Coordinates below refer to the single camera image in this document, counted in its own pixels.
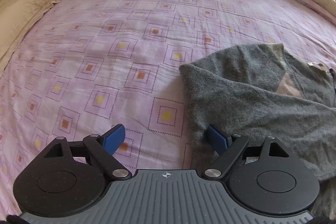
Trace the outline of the grey argyle sweater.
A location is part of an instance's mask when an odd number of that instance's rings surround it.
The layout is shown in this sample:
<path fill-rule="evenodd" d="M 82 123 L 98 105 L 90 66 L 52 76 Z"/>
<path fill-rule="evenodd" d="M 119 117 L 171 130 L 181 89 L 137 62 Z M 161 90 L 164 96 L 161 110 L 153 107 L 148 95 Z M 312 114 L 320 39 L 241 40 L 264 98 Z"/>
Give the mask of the grey argyle sweater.
<path fill-rule="evenodd" d="M 179 68 L 193 167 L 216 153 L 205 130 L 251 140 L 274 136 L 318 178 L 313 213 L 335 219 L 335 90 L 330 73 L 299 61 L 282 44 L 234 46 Z"/>

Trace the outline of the pink patterned bed sheet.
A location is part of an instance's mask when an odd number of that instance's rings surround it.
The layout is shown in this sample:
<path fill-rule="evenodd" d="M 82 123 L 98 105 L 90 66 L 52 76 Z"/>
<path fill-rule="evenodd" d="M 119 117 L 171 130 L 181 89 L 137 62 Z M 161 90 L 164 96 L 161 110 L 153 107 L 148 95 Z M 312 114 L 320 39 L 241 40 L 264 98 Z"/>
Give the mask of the pink patterned bed sheet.
<path fill-rule="evenodd" d="M 121 123 L 129 170 L 192 162 L 179 66 L 238 44 L 282 43 L 335 64 L 335 25 L 296 0 L 62 0 L 1 77 L 1 215 L 20 171 L 57 136 Z"/>

